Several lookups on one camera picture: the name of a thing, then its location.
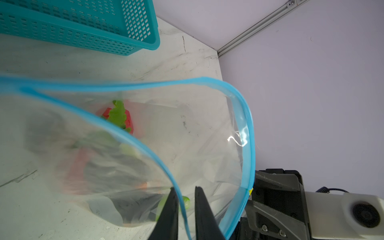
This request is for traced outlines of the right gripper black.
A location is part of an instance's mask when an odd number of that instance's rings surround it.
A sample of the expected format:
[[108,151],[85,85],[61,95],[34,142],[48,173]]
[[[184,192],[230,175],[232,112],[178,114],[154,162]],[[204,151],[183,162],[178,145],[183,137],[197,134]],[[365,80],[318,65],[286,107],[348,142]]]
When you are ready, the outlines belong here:
[[310,240],[309,212],[302,176],[295,170],[256,171],[238,240]]

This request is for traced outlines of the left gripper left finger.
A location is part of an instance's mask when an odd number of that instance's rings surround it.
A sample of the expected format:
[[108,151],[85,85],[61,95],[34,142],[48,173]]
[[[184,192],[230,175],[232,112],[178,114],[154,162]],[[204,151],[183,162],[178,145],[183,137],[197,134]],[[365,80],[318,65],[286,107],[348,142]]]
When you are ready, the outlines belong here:
[[148,240],[177,240],[179,223],[179,199],[174,188],[167,197],[158,221]]

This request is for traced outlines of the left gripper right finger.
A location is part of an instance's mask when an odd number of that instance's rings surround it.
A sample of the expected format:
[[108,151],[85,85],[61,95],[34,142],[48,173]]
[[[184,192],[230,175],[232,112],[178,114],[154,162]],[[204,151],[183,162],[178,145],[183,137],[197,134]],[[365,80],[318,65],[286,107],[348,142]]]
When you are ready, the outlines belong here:
[[197,240],[225,240],[201,187],[195,187],[195,226]]

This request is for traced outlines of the dark purple eggplant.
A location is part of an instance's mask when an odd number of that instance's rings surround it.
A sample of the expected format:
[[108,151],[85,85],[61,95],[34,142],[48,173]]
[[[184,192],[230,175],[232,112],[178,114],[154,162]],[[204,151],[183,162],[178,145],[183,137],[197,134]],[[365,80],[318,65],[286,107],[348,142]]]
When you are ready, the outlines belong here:
[[137,227],[156,222],[168,194],[148,192],[146,182],[111,167],[89,162],[84,169],[87,189],[98,194],[87,200],[90,211],[116,226]]

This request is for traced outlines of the clear zip bag blue zipper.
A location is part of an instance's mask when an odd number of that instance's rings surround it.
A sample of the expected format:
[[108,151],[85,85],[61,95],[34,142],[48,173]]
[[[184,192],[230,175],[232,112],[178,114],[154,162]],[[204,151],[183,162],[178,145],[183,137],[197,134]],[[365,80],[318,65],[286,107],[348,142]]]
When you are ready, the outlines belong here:
[[[101,115],[122,101],[134,135]],[[118,84],[70,84],[1,77],[1,156],[34,160],[56,192],[71,200],[87,189],[92,162],[146,182],[148,192],[174,188],[186,234],[195,187],[201,187],[228,238],[255,177],[252,114],[240,92],[211,78]]]

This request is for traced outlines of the green leafy vegetable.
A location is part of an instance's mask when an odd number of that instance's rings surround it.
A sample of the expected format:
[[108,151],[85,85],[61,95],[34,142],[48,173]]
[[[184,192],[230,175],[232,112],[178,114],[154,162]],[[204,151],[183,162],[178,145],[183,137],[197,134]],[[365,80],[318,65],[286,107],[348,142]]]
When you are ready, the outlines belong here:
[[126,109],[124,107],[124,103],[122,101],[113,100],[114,107],[110,109],[108,113],[107,121],[115,126],[125,130],[128,133],[132,132],[131,127],[127,127],[126,121],[128,119],[126,114]]

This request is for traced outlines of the teal plastic basket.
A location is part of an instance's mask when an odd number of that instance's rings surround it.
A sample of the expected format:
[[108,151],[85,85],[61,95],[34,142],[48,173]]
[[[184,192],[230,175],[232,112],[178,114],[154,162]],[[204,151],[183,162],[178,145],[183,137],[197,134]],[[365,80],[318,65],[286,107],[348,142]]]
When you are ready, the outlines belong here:
[[152,1],[1,1],[1,33],[129,56],[160,46]]

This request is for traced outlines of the red bell pepper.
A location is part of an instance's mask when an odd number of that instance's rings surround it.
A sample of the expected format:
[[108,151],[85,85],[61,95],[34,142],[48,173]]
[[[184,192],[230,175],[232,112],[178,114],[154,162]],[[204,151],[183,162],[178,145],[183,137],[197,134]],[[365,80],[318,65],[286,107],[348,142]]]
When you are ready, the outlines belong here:
[[[116,107],[113,109],[107,108],[101,115],[101,118],[108,120],[108,118],[110,117],[110,111],[115,109]],[[124,114],[120,112],[118,115],[115,115],[115,117],[111,120],[111,123],[125,130],[129,134],[134,135],[134,127],[133,127],[130,112],[128,110],[125,110]]]

